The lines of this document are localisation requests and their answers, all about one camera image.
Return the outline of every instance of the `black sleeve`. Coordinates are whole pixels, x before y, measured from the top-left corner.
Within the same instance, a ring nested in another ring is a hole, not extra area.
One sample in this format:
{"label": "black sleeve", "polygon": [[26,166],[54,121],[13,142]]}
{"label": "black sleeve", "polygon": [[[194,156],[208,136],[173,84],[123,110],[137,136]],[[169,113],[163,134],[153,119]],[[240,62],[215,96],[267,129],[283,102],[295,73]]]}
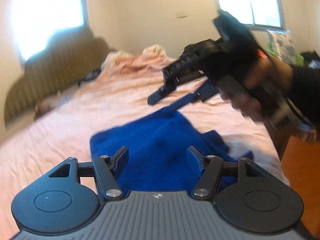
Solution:
{"label": "black sleeve", "polygon": [[320,69],[293,67],[293,80],[287,97],[320,128]]}

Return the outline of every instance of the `orange tag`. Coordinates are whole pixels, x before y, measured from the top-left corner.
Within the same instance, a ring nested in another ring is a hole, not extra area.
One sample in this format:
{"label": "orange tag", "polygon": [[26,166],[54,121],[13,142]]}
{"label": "orange tag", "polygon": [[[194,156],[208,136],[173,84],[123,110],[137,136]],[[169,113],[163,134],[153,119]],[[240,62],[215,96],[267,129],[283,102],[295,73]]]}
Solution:
{"label": "orange tag", "polygon": [[262,50],[258,49],[258,56],[259,58],[267,59],[267,55],[263,53]]}

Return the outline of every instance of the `circular black pad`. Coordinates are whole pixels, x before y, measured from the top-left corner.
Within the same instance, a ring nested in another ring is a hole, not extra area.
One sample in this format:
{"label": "circular black pad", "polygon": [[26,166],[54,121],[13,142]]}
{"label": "circular black pad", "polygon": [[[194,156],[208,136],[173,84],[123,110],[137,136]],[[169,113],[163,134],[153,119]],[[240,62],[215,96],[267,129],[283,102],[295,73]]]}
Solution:
{"label": "circular black pad", "polygon": [[302,199],[261,167],[255,168],[250,163],[255,174],[240,171],[238,182],[218,194],[218,212],[233,226],[252,233],[275,234],[293,228],[303,213]]}
{"label": "circular black pad", "polygon": [[270,191],[255,190],[244,195],[244,203],[255,211],[272,211],[279,207],[281,199]]}
{"label": "circular black pad", "polygon": [[66,178],[36,180],[12,201],[19,228],[35,233],[63,233],[86,223],[100,203],[89,188]]}
{"label": "circular black pad", "polygon": [[58,212],[67,208],[72,202],[68,193],[63,191],[47,191],[35,199],[35,206],[45,212]]}

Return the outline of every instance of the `metal screw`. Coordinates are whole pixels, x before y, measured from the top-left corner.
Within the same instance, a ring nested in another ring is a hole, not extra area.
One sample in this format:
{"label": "metal screw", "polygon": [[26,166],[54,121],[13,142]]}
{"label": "metal screw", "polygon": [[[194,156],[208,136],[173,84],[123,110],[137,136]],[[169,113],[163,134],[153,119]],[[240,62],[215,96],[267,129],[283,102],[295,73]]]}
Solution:
{"label": "metal screw", "polygon": [[108,197],[119,197],[119,196],[121,196],[121,194],[122,194],[122,192],[121,192],[121,190],[119,190],[119,189],[109,189],[107,192],[106,192],[106,195],[108,196]]}
{"label": "metal screw", "polygon": [[193,194],[197,197],[206,197],[209,195],[209,191],[206,190],[205,188],[199,188],[199,189],[196,189]]}

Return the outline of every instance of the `patterned pillow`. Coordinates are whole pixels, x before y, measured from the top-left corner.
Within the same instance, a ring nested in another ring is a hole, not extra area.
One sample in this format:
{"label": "patterned pillow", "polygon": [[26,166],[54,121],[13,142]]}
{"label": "patterned pillow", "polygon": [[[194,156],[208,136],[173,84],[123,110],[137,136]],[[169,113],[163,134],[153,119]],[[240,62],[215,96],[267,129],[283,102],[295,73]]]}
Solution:
{"label": "patterned pillow", "polygon": [[287,64],[295,64],[295,50],[290,31],[278,32],[267,30],[270,42],[277,57]]}

